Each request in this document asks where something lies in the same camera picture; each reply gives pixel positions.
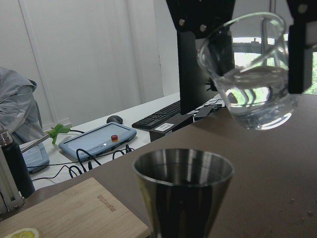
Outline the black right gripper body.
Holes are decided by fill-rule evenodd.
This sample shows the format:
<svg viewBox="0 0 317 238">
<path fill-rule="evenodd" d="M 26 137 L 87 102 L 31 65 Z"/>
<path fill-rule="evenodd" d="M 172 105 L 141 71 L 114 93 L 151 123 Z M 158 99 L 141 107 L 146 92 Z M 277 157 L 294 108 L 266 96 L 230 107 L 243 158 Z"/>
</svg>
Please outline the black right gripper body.
<svg viewBox="0 0 317 238">
<path fill-rule="evenodd" d="M 167 0 L 177 32 L 192 32 L 195 38 L 206 38 L 233 16 L 235 0 Z"/>
</svg>

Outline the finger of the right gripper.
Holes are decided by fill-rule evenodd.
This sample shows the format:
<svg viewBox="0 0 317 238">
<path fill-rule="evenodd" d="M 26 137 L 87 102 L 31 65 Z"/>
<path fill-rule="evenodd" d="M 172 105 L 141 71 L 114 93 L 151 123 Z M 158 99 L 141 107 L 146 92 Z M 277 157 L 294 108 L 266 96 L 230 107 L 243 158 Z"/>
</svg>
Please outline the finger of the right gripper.
<svg viewBox="0 0 317 238">
<path fill-rule="evenodd" d="M 317 47 L 317 2 L 287 1 L 293 24 L 289 27 L 288 90 L 301 94 L 312 85 L 313 49 Z"/>
<path fill-rule="evenodd" d="M 214 32 L 197 40 L 192 32 L 177 33 L 180 113 L 187 114 L 213 96 L 215 80 L 234 68 L 230 32 Z"/>
</svg>

